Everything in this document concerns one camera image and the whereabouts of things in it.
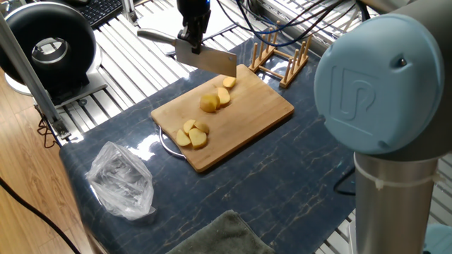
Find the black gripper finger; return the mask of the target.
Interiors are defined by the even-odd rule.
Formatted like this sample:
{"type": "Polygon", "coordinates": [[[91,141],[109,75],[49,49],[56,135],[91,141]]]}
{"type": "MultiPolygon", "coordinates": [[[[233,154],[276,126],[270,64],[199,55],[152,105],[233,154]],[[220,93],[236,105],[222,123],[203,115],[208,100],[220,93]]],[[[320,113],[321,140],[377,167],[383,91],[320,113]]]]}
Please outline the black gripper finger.
{"type": "Polygon", "coordinates": [[[197,36],[197,39],[198,39],[199,43],[202,42],[203,35],[206,33],[209,19],[210,19],[210,16],[201,16],[198,19],[198,28],[197,28],[198,36],[197,36]]]}
{"type": "Polygon", "coordinates": [[[188,42],[191,45],[191,51],[194,54],[201,53],[201,27],[188,24],[179,31],[178,38],[188,42]]]}

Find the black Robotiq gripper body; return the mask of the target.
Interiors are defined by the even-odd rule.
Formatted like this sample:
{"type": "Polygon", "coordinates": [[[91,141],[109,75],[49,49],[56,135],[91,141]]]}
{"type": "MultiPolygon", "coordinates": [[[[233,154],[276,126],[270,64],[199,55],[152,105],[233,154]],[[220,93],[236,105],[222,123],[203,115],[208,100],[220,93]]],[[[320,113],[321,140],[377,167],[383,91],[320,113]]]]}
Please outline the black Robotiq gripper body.
{"type": "Polygon", "coordinates": [[[195,21],[207,24],[210,18],[210,0],[177,0],[177,8],[183,16],[183,25],[195,21]]]}

